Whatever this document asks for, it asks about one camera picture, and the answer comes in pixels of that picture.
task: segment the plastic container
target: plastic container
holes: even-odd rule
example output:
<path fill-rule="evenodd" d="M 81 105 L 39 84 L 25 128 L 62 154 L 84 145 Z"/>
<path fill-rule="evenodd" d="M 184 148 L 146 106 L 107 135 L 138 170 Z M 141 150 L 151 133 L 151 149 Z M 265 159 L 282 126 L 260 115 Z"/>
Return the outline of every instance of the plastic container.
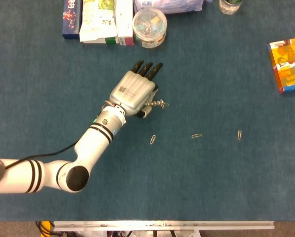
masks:
<path fill-rule="evenodd" d="M 155 48 L 165 40 L 167 20 L 163 12 L 148 7 L 143 8 L 133 18 L 136 41 L 144 48 Z"/>

